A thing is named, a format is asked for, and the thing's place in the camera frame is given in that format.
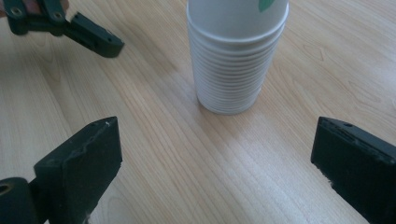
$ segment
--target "bolt hole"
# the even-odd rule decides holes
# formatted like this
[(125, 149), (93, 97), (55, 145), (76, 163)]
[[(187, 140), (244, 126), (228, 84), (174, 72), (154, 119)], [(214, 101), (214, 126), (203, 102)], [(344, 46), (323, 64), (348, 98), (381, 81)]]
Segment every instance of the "bolt hole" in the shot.
[(14, 16), (20, 16), (20, 15), (22, 15), (22, 11), (21, 11), (19, 8), (17, 8), (17, 7), (13, 7), (13, 8), (11, 9), (11, 12), (12, 12), (12, 14), (14, 14)]
[(61, 19), (63, 16), (62, 16), (62, 14), (60, 13), (60, 12), (54, 12), (53, 13), (53, 16), (56, 18), (56, 19)]
[(6, 194), (12, 189), (12, 187), (9, 184), (2, 184), (0, 185), (0, 196), (3, 194)]

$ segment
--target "stack of cups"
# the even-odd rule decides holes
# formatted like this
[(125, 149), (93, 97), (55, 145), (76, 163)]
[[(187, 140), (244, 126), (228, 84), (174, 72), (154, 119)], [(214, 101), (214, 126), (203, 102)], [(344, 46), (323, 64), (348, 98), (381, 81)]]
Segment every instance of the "stack of cups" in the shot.
[(204, 107), (232, 115), (254, 104), (288, 13), (288, 0), (189, 0), (192, 69)]

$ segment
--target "green logo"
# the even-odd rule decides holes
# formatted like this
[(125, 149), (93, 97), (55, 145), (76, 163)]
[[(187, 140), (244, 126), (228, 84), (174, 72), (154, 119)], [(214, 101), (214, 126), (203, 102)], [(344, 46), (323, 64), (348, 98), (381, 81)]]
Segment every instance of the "green logo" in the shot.
[(270, 7), (274, 2), (275, 0), (259, 0), (260, 12), (264, 12), (264, 10)]

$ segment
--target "robotic claw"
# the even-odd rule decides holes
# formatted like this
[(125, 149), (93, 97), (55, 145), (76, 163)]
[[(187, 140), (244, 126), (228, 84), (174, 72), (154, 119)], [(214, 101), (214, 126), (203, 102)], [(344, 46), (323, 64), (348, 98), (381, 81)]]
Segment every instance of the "robotic claw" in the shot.
[(56, 36), (66, 35), (103, 57), (115, 58), (120, 54), (124, 43), (82, 14), (78, 13), (69, 22), (59, 1), (37, 0), (37, 3), (42, 14), (28, 14), (22, 0), (4, 0), (12, 33), (26, 35), (29, 31), (39, 31)]
[(35, 165), (32, 182), (0, 180), (0, 223), (88, 223), (121, 162), (117, 118), (87, 125)]

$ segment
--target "table surface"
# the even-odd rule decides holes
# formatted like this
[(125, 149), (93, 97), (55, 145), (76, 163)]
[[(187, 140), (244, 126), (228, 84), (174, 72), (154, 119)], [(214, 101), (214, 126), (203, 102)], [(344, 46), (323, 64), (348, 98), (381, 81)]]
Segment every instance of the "table surface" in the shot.
[(102, 58), (0, 20), (0, 179), (117, 116), (123, 163), (92, 223), (366, 223), (310, 162), (319, 116), (396, 145), (396, 2), (295, 0), (257, 102), (197, 101), (186, 0), (72, 0), (125, 42)]

